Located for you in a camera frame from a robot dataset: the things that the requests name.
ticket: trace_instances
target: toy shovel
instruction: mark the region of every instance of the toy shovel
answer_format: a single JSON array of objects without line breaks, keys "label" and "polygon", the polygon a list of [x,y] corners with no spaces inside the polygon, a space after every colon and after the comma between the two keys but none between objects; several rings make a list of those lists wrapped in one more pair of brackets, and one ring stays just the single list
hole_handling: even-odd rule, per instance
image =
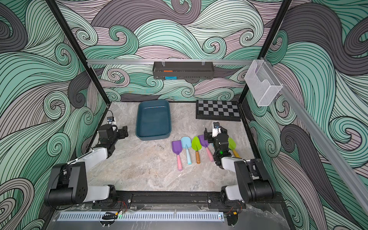
[{"label": "toy shovel", "polygon": [[236,148],[235,141],[234,141],[231,137],[229,137],[228,142],[229,142],[229,149],[231,149],[231,150],[232,150],[232,152],[233,152],[234,156],[235,156],[236,158],[240,158],[240,156],[239,156],[238,152],[235,150],[235,148]]},{"label": "toy shovel", "polygon": [[181,139],[181,146],[182,146],[183,149],[186,149],[186,151],[187,151],[188,164],[192,164],[192,161],[190,160],[189,149],[188,149],[188,148],[192,147],[192,142],[190,141],[190,137],[183,137]]},{"label": "toy shovel", "polygon": [[197,164],[201,163],[201,160],[199,159],[199,150],[202,148],[201,143],[199,142],[199,138],[195,136],[192,140],[192,149],[195,150],[195,158],[197,159]]},{"label": "toy shovel", "polygon": [[207,154],[208,154],[209,160],[210,160],[211,162],[214,162],[215,160],[213,159],[212,153],[211,153],[211,151],[210,151],[210,150],[209,150],[209,148],[208,148],[209,143],[208,143],[208,141],[207,141],[207,140],[205,140],[205,136],[204,136],[204,134],[203,134],[203,135],[199,135],[198,137],[199,137],[199,141],[201,142],[201,145],[202,145],[203,147],[205,147],[205,148],[206,148],[206,150],[207,150]]},{"label": "toy shovel", "polygon": [[182,152],[183,148],[181,147],[181,141],[173,141],[171,142],[173,146],[173,152],[176,153],[176,159],[178,161],[178,170],[183,170],[183,166],[181,165],[181,160],[179,154]]}]

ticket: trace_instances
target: black frame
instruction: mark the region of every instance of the black frame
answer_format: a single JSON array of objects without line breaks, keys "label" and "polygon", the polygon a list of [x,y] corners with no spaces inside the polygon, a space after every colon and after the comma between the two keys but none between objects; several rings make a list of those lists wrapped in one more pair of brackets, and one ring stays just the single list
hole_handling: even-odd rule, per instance
[{"label": "black frame", "polygon": [[86,69],[86,72],[88,73],[89,77],[91,78],[91,80],[93,81],[93,83],[95,84],[98,92],[101,94],[103,100],[105,101],[105,103],[107,105],[111,104],[111,101],[109,100],[109,98],[107,97],[107,94],[105,93],[105,91],[102,88],[102,85],[100,84],[96,73],[94,72],[94,70],[88,66],[87,64],[87,58],[84,55],[82,49],[79,47],[77,40],[75,39],[75,37],[73,36],[73,33],[69,27],[69,25],[67,24],[65,18],[63,17],[59,7],[57,6],[55,0],[45,0],[47,5],[49,6],[49,8],[51,9],[51,12],[53,13],[55,19],[57,20],[57,22],[59,23],[61,29],[63,30],[65,36],[67,37],[67,39],[69,40],[72,48],[74,49],[75,53],[77,54],[78,58],[80,59],[80,61],[82,62],[84,68]]},{"label": "black frame", "polygon": [[[105,103],[106,103],[106,109],[101,117],[101,120],[99,122],[99,126],[103,123],[103,120],[106,116],[106,113],[108,112],[110,105],[111,105],[111,101],[108,99],[107,94],[105,93],[105,91],[103,90],[93,68],[89,67],[87,62],[86,62],[86,57],[82,51],[82,49],[79,47],[78,42],[76,40],[76,38],[74,37],[70,27],[68,26],[65,18],[63,17],[59,7],[57,6],[55,0],[45,0],[46,3],[48,4],[48,6],[50,7],[53,15],[55,16],[56,20],[58,21],[60,27],[62,28],[63,32],[65,33],[67,39],[69,40],[72,48],[74,49],[74,51],[76,52],[78,58],[80,59],[80,61],[82,62],[84,68],[86,69],[86,72],[88,73],[88,75],[90,76],[91,80],[94,82],[97,90],[99,91],[99,93],[101,94],[102,98],[104,99]],[[271,46],[271,43],[274,39],[274,37],[276,36],[279,27],[282,23],[282,20],[290,6],[292,0],[283,0],[281,7],[277,13],[277,16],[273,22],[273,25],[271,27],[271,30],[266,38],[266,41],[259,53],[258,59],[263,58],[266,56],[266,53],[269,49],[269,47]],[[246,121],[245,118],[245,114],[243,111],[243,108],[241,106],[242,102],[244,101],[246,94],[248,93],[249,87],[247,85],[245,85],[240,98],[237,102],[238,104],[238,108],[240,110],[240,117],[243,121],[243,125],[244,128],[246,130],[246,133],[248,135],[250,144],[251,144],[251,148],[253,150],[254,156],[256,158],[261,158],[260,154],[258,152],[258,148],[257,145],[254,141],[253,135],[251,134],[250,128],[248,126],[248,123]],[[91,142],[88,146],[91,147],[92,142],[94,140],[94,138],[97,135],[97,130],[95,132],[95,134],[93,135]],[[207,206],[208,208],[212,208],[212,209],[218,209],[219,211],[225,211],[228,212],[230,210],[229,207],[224,207],[221,203],[219,202],[211,202],[209,203],[208,200],[213,199],[216,200],[217,198],[220,197],[220,192],[150,192],[150,191],[117,191],[118,195],[120,198],[122,198],[125,203],[128,205],[128,207],[130,208],[132,205],[137,206],[137,208],[139,206],[145,206],[145,205],[153,205],[153,204],[168,204],[168,202],[171,202],[171,204],[196,204],[196,205],[202,205],[202,206]],[[258,201],[258,202],[250,202],[248,203],[249,205],[252,205],[254,207],[257,207],[257,204],[270,204],[270,203],[277,203],[280,204],[282,206],[282,209],[284,211],[285,214],[285,218],[288,222],[288,225],[290,227],[291,230],[295,230],[295,226],[293,224],[293,221],[290,217],[290,214],[288,212],[288,209],[286,207],[286,204],[284,202],[284,199],[281,195],[281,193],[277,192],[275,197],[271,200],[265,200],[265,201]],[[43,225],[42,229],[45,229],[48,226],[48,223],[51,219],[49,220],[45,220],[45,224]]]}]

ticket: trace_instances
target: red wire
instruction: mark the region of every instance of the red wire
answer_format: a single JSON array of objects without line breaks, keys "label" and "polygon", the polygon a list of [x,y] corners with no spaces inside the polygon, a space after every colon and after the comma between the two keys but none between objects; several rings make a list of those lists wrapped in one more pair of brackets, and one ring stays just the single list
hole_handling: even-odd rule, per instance
[{"label": "red wire", "polygon": [[128,210],[128,206],[127,206],[127,204],[124,202],[124,205],[125,205],[125,211],[124,212],[126,212],[127,210]]},{"label": "red wire", "polygon": [[239,206],[240,206],[240,212],[241,212],[241,210],[243,209],[242,207],[241,207],[241,204],[238,202],[238,204],[239,204]]},{"label": "red wire", "polygon": [[231,210],[233,209],[233,207],[234,207],[234,206],[232,206],[232,207],[231,207],[230,211],[228,211],[228,212],[227,212],[227,214],[228,214],[229,212],[231,212]]}]

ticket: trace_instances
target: yellow handle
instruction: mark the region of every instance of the yellow handle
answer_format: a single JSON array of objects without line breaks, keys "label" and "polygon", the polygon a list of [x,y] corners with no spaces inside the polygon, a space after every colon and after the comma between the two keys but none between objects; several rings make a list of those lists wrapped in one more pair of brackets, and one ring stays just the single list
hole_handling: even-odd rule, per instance
[{"label": "yellow handle", "polygon": [[195,151],[195,158],[197,159],[197,164],[201,163],[201,160],[199,159],[199,152]]},{"label": "yellow handle", "polygon": [[233,149],[233,154],[234,154],[234,156],[235,156],[236,158],[240,158],[240,156],[239,156],[238,152],[237,152],[235,149]]}]

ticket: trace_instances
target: aluminum rail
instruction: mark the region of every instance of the aluminum rail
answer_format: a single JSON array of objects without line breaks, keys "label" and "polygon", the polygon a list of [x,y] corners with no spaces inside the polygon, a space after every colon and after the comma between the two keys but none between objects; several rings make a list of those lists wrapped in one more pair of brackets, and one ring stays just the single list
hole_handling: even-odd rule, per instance
[{"label": "aluminum rail", "polygon": [[200,61],[212,62],[214,65],[230,65],[230,66],[250,66],[253,60],[234,60],[234,59],[87,59],[88,65],[153,65],[155,61],[160,62],[187,62]]}]

